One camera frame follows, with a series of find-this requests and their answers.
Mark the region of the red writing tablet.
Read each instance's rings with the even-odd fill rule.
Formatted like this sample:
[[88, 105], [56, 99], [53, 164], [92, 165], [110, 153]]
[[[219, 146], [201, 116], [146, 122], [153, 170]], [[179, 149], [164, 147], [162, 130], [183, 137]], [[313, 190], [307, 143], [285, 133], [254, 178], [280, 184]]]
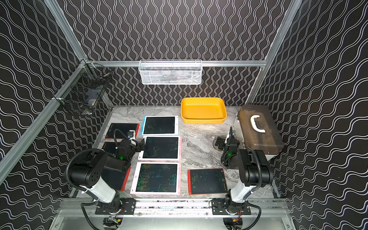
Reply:
[[228, 192], [223, 169], [191, 169], [188, 175], [189, 195], [225, 194]]
[[102, 150], [114, 156], [116, 156], [117, 153], [117, 147], [114, 142], [105, 142], [102, 146]]
[[131, 167], [126, 171], [116, 171], [103, 169], [102, 178], [103, 180], [113, 189], [117, 191], [124, 191], [126, 183], [130, 174]]
[[125, 135], [129, 130], [135, 130], [136, 136], [139, 131], [140, 125], [137, 123], [112, 123], [107, 130], [107, 133], [105, 135], [105, 139], [112, 140], [114, 138], [114, 131], [116, 129], [122, 131]]

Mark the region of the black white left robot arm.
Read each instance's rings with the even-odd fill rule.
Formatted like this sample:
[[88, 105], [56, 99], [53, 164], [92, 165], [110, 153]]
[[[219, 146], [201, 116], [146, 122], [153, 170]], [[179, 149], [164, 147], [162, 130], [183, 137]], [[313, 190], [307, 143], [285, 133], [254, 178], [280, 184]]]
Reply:
[[119, 191], [125, 188], [132, 158], [144, 150], [145, 140], [138, 142], [134, 136], [114, 130], [115, 153], [102, 149], [86, 149], [74, 155], [68, 162], [65, 177], [75, 189], [94, 199], [93, 205], [110, 214], [124, 209]]

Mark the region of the white writing tablet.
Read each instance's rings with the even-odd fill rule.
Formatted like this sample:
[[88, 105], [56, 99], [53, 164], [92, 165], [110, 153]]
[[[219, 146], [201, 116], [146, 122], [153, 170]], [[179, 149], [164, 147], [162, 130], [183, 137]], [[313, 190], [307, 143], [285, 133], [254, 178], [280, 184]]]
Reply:
[[144, 148], [139, 153], [139, 161], [179, 162], [182, 158], [181, 136], [146, 136]]
[[134, 195], [179, 195], [182, 164], [138, 162], [130, 193]]

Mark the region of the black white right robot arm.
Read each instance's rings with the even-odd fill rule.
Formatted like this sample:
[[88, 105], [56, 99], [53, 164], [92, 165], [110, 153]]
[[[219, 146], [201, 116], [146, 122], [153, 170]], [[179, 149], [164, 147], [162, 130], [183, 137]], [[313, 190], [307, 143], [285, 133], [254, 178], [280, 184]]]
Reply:
[[240, 141], [232, 128], [226, 138], [217, 138], [216, 147], [223, 151], [221, 165], [226, 169], [238, 170], [240, 177], [237, 185], [225, 196], [225, 210], [233, 215], [242, 213], [249, 206], [248, 197], [273, 182], [268, 160], [262, 150], [250, 147], [240, 149]]

